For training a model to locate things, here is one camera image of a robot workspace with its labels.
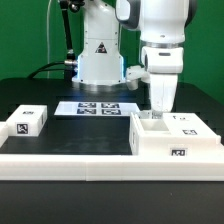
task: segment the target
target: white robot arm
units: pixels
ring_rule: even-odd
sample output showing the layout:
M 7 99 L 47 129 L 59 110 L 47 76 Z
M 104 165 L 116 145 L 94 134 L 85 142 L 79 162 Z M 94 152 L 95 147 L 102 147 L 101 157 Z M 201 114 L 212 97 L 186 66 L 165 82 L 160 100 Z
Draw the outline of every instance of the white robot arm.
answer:
M 173 107 L 177 74 L 183 70 L 184 28 L 196 12 L 196 0 L 117 0 L 116 17 L 126 29 L 141 31 L 140 67 L 129 68 L 128 86 L 137 88 L 136 77 L 150 83 L 155 118 Z
M 75 87 L 92 91 L 110 91 L 125 83 L 123 57 L 118 50 L 119 23 L 115 9 L 102 0 L 58 0 L 62 9 L 67 44 L 65 61 Z M 75 60 L 69 25 L 68 9 L 76 13 L 83 8 L 84 46 Z

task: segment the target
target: small white box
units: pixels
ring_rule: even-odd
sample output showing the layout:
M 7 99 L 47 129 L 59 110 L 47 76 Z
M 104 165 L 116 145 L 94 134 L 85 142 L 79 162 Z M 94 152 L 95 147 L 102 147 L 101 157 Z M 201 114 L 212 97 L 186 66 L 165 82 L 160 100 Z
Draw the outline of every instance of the small white box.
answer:
M 38 136 L 47 120 L 47 106 L 20 105 L 8 118 L 9 136 Z
M 6 122 L 0 122 L 0 148 L 8 138 L 8 127 Z

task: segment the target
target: black table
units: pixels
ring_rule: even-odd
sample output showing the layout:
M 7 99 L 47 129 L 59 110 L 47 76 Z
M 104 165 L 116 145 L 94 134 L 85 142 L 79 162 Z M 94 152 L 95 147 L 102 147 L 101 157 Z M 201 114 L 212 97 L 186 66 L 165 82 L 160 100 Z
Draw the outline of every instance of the black table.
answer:
M 132 102 L 149 109 L 144 84 L 134 92 L 97 94 L 62 80 L 5 79 L 0 82 L 0 120 L 20 104 L 47 105 L 48 120 L 38 138 L 9 137 L 0 153 L 131 155 L 129 118 L 56 117 L 61 100 Z M 195 86 L 178 85 L 173 111 L 196 113 L 224 137 L 224 106 Z M 7 224 L 224 222 L 223 182 L 1 181 L 0 198 L 0 223 Z

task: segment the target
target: white box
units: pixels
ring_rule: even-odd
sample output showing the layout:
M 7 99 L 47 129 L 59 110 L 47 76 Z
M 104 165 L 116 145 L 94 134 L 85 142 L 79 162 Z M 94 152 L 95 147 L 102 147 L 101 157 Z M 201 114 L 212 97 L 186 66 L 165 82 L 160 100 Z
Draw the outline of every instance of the white box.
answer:
M 0 122 L 0 148 L 8 138 L 8 127 L 6 122 Z
M 20 105 L 8 118 L 9 136 L 38 136 L 47 120 L 47 106 Z
M 134 155 L 209 157 L 221 149 L 216 135 L 195 114 L 164 113 L 163 119 L 131 115 L 129 142 Z

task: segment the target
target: green wall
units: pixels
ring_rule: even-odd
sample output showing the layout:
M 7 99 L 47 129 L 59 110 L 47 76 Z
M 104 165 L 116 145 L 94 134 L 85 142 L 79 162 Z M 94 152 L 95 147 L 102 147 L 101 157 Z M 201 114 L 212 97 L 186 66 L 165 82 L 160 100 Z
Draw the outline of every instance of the green wall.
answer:
M 114 0 L 105 2 L 114 5 Z M 1 1 L 0 79 L 26 77 L 47 63 L 48 0 Z M 70 14 L 75 53 L 82 51 L 82 13 Z M 60 7 L 50 10 L 50 58 L 64 60 L 65 38 Z M 139 33 L 122 31 L 121 54 L 138 62 Z M 198 0 L 198 11 L 186 29 L 184 71 L 180 81 L 193 83 L 224 104 L 224 1 Z

